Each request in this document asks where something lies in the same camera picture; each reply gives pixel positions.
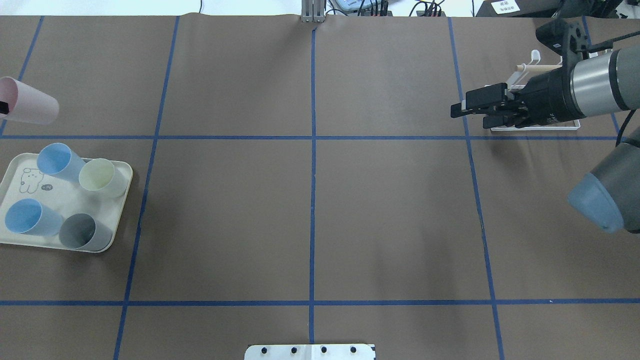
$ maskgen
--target black clip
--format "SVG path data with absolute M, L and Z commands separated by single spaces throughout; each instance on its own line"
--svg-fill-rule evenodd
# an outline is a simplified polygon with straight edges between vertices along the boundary
M 8 114 L 9 113 L 9 104 L 4 101 L 0 101 L 0 114 Z

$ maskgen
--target gray cup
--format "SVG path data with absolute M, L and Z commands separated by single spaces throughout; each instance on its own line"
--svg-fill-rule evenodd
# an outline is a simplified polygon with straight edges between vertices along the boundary
M 58 237 L 68 249 L 98 251 L 109 242 L 113 233 L 89 214 L 75 214 L 65 220 Z

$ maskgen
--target plastic cup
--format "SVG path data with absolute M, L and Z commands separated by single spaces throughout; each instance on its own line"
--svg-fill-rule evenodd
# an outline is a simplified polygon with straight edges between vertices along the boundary
M 0 101 L 9 105 L 9 113 L 0 113 L 0 119 L 50 124 L 58 117 L 58 101 L 16 79 L 0 78 Z
M 35 236 L 54 236 L 60 231 L 62 216 L 35 199 L 22 199 L 13 204 L 4 217 L 9 231 Z
M 60 227 L 58 238 L 62 245 L 73 250 L 98 251 L 104 249 L 113 233 L 89 214 L 75 214 Z
M 93 159 L 80 170 L 80 186 L 106 197 L 119 197 L 127 189 L 124 175 L 107 159 Z
M 78 175 L 85 162 L 63 143 L 47 145 L 38 155 L 38 168 L 43 174 L 58 179 L 78 182 Z

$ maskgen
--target cartoon bear drawing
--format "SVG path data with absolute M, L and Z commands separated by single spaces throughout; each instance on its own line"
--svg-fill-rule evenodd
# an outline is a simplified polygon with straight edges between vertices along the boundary
M 44 179 L 44 174 L 37 168 L 25 168 L 20 178 L 20 192 L 35 193 L 42 179 Z

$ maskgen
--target blue cup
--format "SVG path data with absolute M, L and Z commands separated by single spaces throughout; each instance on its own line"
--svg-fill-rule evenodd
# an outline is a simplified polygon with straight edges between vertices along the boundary
M 76 153 L 63 143 L 52 143 L 38 155 L 38 168 L 45 175 L 78 183 L 78 175 L 84 166 Z
M 12 233 L 54 236 L 62 226 L 62 216 L 35 199 L 22 199 L 13 204 L 4 217 Z

